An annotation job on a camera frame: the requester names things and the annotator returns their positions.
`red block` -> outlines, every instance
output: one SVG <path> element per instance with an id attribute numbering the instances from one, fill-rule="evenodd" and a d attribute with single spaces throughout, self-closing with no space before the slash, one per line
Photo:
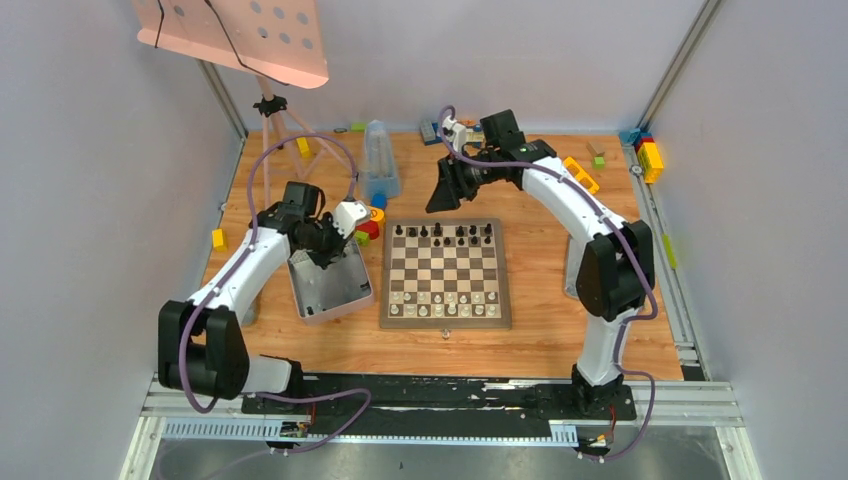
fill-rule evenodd
<path id="1" fill-rule="evenodd" d="M 374 220 L 368 220 L 362 225 L 356 227 L 356 229 L 360 232 L 365 232 L 368 234 L 368 238 L 374 240 L 380 236 L 380 226 L 377 225 L 377 222 Z"/>

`blue lego brick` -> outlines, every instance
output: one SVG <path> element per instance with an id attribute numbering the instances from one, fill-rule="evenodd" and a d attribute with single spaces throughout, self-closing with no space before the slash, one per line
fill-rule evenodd
<path id="1" fill-rule="evenodd" d="M 633 143 L 636 142 L 636 140 L 639 139 L 639 134 L 641 134 L 641 133 L 642 133 L 642 131 L 639 130 L 638 128 L 632 128 L 630 130 L 624 130 L 624 131 L 618 133 L 618 139 L 619 139 L 619 141 L 621 141 L 622 145 L 633 145 Z"/>
<path id="2" fill-rule="evenodd" d="M 375 208 L 379 208 L 380 210 L 385 210 L 386 206 L 389 204 L 388 200 L 386 200 L 386 196 L 382 193 L 374 194 L 371 197 L 371 206 Z"/>

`toy block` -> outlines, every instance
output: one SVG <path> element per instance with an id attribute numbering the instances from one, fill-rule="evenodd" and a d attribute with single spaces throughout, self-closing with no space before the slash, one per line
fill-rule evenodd
<path id="1" fill-rule="evenodd" d="M 636 152 L 636 157 L 639 159 L 639 165 L 644 171 L 645 183 L 654 183 L 662 175 L 663 163 L 660 157 L 660 151 L 657 144 L 653 141 L 645 141 Z"/>
<path id="2" fill-rule="evenodd" d="M 309 142 L 305 138 L 300 137 L 297 139 L 297 149 L 300 150 L 300 156 L 302 158 L 312 158 L 312 150 L 309 149 Z"/>
<path id="3" fill-rule="evenodd" d="M 642 133 L 638 128 L 631 128 L 630 130 L 624 130 L 618 133 L 618 139 L 621 141 L 622 145 L 633 145 L 633 142 L 639 138 L 639 134 Z"/>
<path id="4" fill-rule="evenodd" d="M 677 269 L 677 259 L 674 258 L 674 251 L 671 249 L 671 238 L 665 233 L 663 233 L 663 246 L 665 247 L 665 253 L 668 255 L 668 264 L 671 265 L 671 268 Z"/>
<path id="5" fill-rule="evenodd" d="M 227 235 L 224 234 L 224 230 L 220 228 L 212 230 L 212 248 L 216 252 L 227 251 Z"/>
<path id="6" fill-rule="evenodd" d="M 383 231 L 383 229 L 386 228 L 386 212 L 377 207 L 369 208 L 371 209 L 371 220 L 377 222 L 377 226 L 380 227 L 380 231 Z"/>
<path id="7" fill-rule="evenodd" d="M 565 165 L 565 169 L 568 170 L 568 173 L 577 180 L 577 183 L 583 185 L 583 188 L 589 191 L 592 195 L 596 194 L 598 190 L 601 189 L 601 186 L 598 185 L 598 182 L 592 178 L 591 175 L 586 173 L 586 170 L 577 163 L 577 160 L 574 160 L 572 157 L 566 157 L 565 160 L 562 161 Z"/>
<path id="8" fill-rule="evenodd" d="M 377 207 L 380 210 L 385 210 L 389 205 L 389 201 L 386 199 L 386 196 L 382 193 L 375 193 L 373 197 L 371 197 L 371 206 Z"/>
<path id="9" fill-rule="evenodd" d="M 371 237 L 365 232 L 357 230 L 354 232 L 353 237 L 356 239 L 356 243 L 362 247 L 367 247 L 371 243 Z"/>
<path id="10" fill-rule="evenodd" d="M 371 240 L 376 240 L 380 236 L 380 226 L 373 220 L 368 220 L 362 225 L 357 225 L 356 231 L 367 233 L 368 238 Z"/>
<path id="11" fill-rule="evenodd" d="M 435 124 L 427 120 L 421 120 L 421 123 L 418 125 L 418 130 L 421 132 L 421 141 L 424 142 L 424 145 L 429 146 L 442 143 L 439 137 L 436 136 L 436 130 L 433 128 L 433 125 Z"/>
<path id="12" fill-rule="evenodd" d="M 589 142 L 586 144 L 586 148 L 589 149 L 589 153 L 592 154 L 592 158 L 604 156 L 604 145 L 600 142 Z"/>

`clear plastic container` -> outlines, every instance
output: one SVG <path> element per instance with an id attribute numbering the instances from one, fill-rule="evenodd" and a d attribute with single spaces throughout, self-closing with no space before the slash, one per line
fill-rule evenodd
<path id="1" fill-rule="evenodd" d="M 374 120 L 365 127 L 365 160 L 360 165 L 359 192 L 368 203 L 378 193 L 386 198 L 400 195 L 400 177 L 385 124 Z"/>

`pink music stand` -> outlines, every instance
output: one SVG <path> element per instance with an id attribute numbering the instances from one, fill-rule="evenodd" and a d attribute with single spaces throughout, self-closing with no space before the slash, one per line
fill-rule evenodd
<path id="1" fill-rule="evenodd" d="M 269 101 L 274 93 L 268 78 L 302 88 L 320 87 L 329 79 L 314 0 L 210 0 L 210 3 L 214 10 L 205 0 L 133 0 L 141 21 L 139 41 L 257 74 L 262 96 Z M 291 107 L 282 111 L 305 131 L 314 132 Z M 271 115 L 270 122 L 279 138 L 288 136 L 280 112 Z M 262 142 L 266 150 L 270 147 L 268 123 L 268 117 L 263 115 Z M 286 149 L 298 178 L 306 178 L 325 152 L 350 168 L 327 142 L 317 141 L 321 150 L 305 170 L 296 149 Z M 264 162 L 263 171 L 267 208 L 271 204 L 269 160 Z"/>

